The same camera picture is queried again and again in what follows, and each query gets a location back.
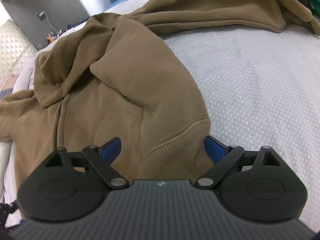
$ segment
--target brown jacket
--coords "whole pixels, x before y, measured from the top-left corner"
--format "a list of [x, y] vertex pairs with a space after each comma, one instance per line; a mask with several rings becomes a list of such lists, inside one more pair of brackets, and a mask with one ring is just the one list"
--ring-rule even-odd
[[281, 32], [286, 22], [320, 34], [296, 0], [151, 0], [126, 16], [90, 18], [39, 55], [34, 91], [0, 103], [0, 138], [16, 144], [17, 188], [55, 147], [80, 151], [116, 136], [123, 147], [112, 166], [129, 181], [198, 178], [213, 166], [203, 145], [210, 119], [156, 34], [230, 24]]

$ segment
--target screw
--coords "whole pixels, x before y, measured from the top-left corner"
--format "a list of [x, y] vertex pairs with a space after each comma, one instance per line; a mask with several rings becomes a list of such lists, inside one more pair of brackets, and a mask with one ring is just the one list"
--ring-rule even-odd
[[210, 178], [200, 178], [198, 179], [198, 184], [203, 187], [208, 187], [213, 184], [213, 179]]
[[124, 178], [114, 178], [110, 181], [112, 186], [121, 187], [124, 186], [127, 181]]

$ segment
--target triangular cutout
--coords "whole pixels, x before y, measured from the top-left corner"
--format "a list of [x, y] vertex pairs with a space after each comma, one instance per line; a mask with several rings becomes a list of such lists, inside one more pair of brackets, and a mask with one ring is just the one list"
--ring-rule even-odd
[[262, 161], [262, 165], [280, 166], [281, 164], [274, 158], [271, 152], [266, 152]]
[[46, 167], [58, 167], [63, 165], [61, 154], [57, 153], [46, 165]]

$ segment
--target white cable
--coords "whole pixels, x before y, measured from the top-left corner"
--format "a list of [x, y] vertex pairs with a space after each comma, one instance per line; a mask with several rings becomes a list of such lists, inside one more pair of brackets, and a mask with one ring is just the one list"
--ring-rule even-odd
[[51, 23], [49, 22], [49, 19], [48, 19], [48, 16], [47, 16], [46, 11], [44, 11], [44, 14], [45, 14], [45, 17], [47, 18], [47, 22], [48, 22], [48, 24], [50, 25], [50, 27], [51, 27], [52, 29], [54, 29], [54, 30], [58, 33], [57, 29], [55, 29], [55, 28], [51, 25]]

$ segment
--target bed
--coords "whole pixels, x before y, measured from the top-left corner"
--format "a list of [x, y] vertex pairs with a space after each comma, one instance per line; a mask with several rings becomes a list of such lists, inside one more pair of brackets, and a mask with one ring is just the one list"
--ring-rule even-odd
[[[107, 12], [130, 13], [147, 1], [128, 0]], [[300, 220], [319, 231], [320, 38], [296, 25], [288, 25], [282, 33], [231, 25], [162, 38], [199, 86], [211, 119], [211, 134], [247, 150], [272, 146], [308, 190]], [[36, 56], [25, 64], [14, 91], [33, 88]], [[16, 198], [14, 143], [10, 151], [4, 173], [7, 203]], [[17, 224], [20, 218], [16, 212], [8, 225]]]

